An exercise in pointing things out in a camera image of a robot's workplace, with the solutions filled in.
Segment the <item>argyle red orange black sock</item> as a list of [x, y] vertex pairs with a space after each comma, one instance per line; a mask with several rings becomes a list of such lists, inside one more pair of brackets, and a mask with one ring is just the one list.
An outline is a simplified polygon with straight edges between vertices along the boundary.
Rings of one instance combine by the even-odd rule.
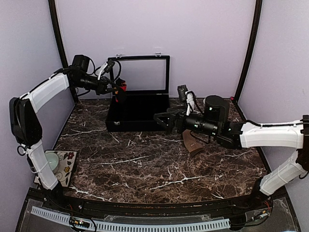
[[119, 103], [124, 103], [126, 100], [126, 81], [118, 78], [115, 81], [116, 84], [116, 91], [115, 91], [115, 98], [116, 98], [116, 102]]

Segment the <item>tan brown sock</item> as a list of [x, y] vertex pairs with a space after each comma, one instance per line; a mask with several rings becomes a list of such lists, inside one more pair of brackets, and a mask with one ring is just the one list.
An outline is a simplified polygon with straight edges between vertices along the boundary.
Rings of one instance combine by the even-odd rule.
[[191, 157], [194, 157], [200, 152], [203, 152], [203, 146], [190, 134], [190, 130], [185, 130], [182, 133], [183, 143]]

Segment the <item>black display case glass lid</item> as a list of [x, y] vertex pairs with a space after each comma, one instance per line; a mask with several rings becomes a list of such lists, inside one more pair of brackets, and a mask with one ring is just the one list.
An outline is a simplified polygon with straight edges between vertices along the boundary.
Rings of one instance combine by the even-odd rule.
[[170, 107], [170, 56], [113, 57], [121, 64], [126, 82], [125, 100], [113, 94], [105, 124], [109, 132], [163, 131], [154, 115]]

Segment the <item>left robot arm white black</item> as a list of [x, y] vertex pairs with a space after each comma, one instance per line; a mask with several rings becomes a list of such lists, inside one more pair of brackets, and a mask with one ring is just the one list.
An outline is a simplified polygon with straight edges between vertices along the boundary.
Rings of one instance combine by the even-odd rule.
[[20, 97], [10, 99], [10, 126], [18, 143], [17, 152], [26, 157], [31, 172], [38, 177], [41, 187], [46, 190], [58, 188], [60, 182], [45, 154], [42, 141], [42, 109], [68, 89], [82, 88], [94, 91], [97, 95], [120, 91], [113, 80], [105, 77], [115, 65], [114, 60], [108, 59], [92, 74], [88, 72], [90, 61], [88, 56], [76, 55], [71, 65], [54, 71], [50, 77]]

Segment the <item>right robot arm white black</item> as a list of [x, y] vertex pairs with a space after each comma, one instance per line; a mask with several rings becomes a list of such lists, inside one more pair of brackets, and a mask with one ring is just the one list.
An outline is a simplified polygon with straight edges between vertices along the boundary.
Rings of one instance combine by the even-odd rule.
[[211, 95], [205, 98], [203, 113], [193, 111], [191, 105], [186, 109], [170, 108], [166, 113], [154, 115], [155, 121], [168, 133], [177, 128], [200, 132], [222, 147], [242, 149], [250, 147], [278, 146], [292, 147], [295, 151], [290, 158], [271, 173], [258, 179], [246, 205], [256, 210], [265, 198], [309, 171], [309, 117], [286, 123], [264, 124], [250, 120], [229, 122], [229, 103], [222, 97]]

